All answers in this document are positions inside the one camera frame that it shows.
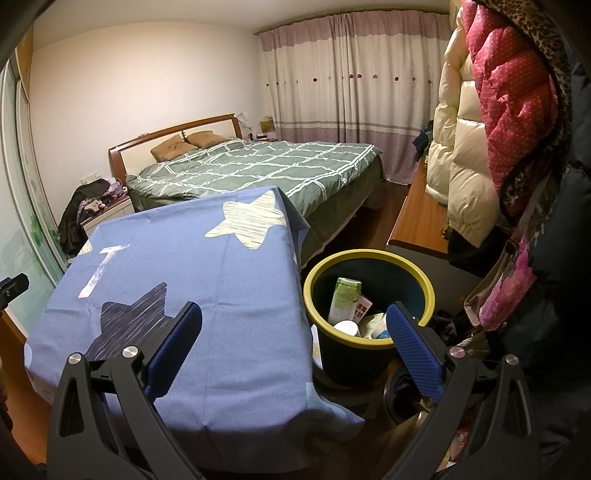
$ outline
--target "yellow rim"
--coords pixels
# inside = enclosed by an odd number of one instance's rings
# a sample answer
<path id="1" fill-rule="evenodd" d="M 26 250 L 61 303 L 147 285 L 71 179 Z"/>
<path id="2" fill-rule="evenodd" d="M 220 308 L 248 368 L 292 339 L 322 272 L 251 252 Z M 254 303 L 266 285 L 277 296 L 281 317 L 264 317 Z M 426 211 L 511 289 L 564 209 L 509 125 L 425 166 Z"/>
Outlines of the yellow rim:
<path id="1" fill-rule="evenodd" d="M 380 260 L 396 264 L 409 272 L 418 281 L 418 284 L 421 286 L 423 294 L 425 295 L 425 311 L 423 312 L 423 316 L 418 324 L 420 326 L 425 326 L 429 323 L 431 315 L 433 315 L 433 310 L 435 309 L 435 292 L 433 291 L 431 282 L 423 273 L 423 271 L 412 262 L 409 262 L 409 260 L 406 258 L 391 254 L 389 252 L 384 252 L 382 250 L 362 248 L 339 252 L 325 258 L 322 262 L 319 262 L 306 277 L 306 281 L 304 282 L 304 304 L 306 305 L 308 316 L 317 327 L 322 328 L 322 330 L 334 340 L 340 343 L 345 343 L 346 345 L 354 344 L 358 348 L 366 348 L 371 350 L 387 349 L 393 347 L 392 339 L 390 338 L 368 340 L 365 338 L 353 337 L 338 331 L 330 323 L 324 320 L 314 307 L 314 303 L 312 302 L 312 289 L 314 288 L 314 284 L 316 283 L 316 279 L 320 273 L 337 263 L 354 258 L 378 258 Z"/>

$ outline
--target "curtain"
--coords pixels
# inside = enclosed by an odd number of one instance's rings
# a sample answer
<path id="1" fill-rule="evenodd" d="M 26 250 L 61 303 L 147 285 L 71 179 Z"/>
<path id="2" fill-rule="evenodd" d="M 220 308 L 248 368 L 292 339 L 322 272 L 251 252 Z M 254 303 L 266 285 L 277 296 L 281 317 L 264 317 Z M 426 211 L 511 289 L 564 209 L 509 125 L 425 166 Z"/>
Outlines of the curtain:
<path id="1" fill-rule="evenodd" d="M 374 144 L 387 180 L 411 183 L 413 139 L 433 118 L 448 15 L 368 11 L 261 33 L 263 80 L 281 140 Z"/>

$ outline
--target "curtain rod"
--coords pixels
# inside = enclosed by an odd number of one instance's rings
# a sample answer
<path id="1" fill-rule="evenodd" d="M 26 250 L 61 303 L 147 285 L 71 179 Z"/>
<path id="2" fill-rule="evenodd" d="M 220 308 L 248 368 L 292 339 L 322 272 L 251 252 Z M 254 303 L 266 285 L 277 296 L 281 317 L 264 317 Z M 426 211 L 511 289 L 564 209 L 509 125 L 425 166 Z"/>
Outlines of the curtain rod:
<path id="1" fill-rule="evenodd" d="M 379 11 L 386 11 L 391 12 L 393 10 L 416 10 L 418 12 L 423 12 L 425 14 L 442 14 L 442 15 L 449 15 L 449 10 L 429 10 L 426 8 L 417 8 L 417 7 L 373 7 L 373 8 L 352 8 L 349 10 L 337 10 L 335 12 L 328 12 L 325 14 L 319 15 L 311 15 L 309 17 L 301 17 L 297 18 L 296 20 L 291 20 L 289 22 L 280 23 L 277 25 L 273 25 L 272 27 L 263 28 L 258 32 L 255 32 L 255 35 L 260 35 L 261 33 L 270 32 L 271 30 L 275 30 L 276 28 L 280 27 L 287 27 L 288 25 L 293 25 L 294 23 L 304 22 L 306 20 L 314 20 L 316 18 L 324 18 L 330 17 L 331 15 L 343 15 L 343 14 L 354 14 L 357 12 L 379 12 Z"/>

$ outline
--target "metal screw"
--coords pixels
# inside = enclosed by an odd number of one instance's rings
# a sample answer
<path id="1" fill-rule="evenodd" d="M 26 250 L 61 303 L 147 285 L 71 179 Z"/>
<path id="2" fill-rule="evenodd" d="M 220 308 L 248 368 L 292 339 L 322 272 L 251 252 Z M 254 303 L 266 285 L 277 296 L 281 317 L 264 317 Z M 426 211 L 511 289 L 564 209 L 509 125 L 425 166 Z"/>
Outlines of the metal screw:
<path id="1" fill-rule="evenodd" d="M 76 365 L 80 360 L 82 360 L 82 355 L 79 353 L 73 353 L 68 357 L 68 363 L 70 365 Z"/>
<path id="2" fill-rule="evenodd" d="M 125 358 L 133 358 L 138 354 L 139 350 L 136 346 L 130 345 L 123 349 L 123 356 Z"/>
<path id="3" fill-rule="evenodd" d="M 453 346 L 449 349 L 449 354 L 453 358 L 464 358 L 466 356 L 466 351 L 461 346 Z"/>
<path id="4" fill-rule="evenodd" d="M 509 365 L 519 365 L 519 359 L 517 358 L 516 355 L 513 355 L 512 353 L 510 353 L 509 355 L 507 355 L 505 357 L 505 362 L 507 362 Z"/>

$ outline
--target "white puffer jacket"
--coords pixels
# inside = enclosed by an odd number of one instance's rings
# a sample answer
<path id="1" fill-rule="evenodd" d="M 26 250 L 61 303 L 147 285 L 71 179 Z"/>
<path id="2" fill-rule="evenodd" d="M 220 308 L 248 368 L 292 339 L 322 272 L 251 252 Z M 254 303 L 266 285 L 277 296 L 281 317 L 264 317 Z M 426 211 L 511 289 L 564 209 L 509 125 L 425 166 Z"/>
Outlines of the white puffer jacket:
<path id="1" fill-rule="evenodd" d="M 460 9 L 444 55 L 426 192 L 447 205 L 449 225 L 475 247 L 499 219 L 486 133 Z"/>

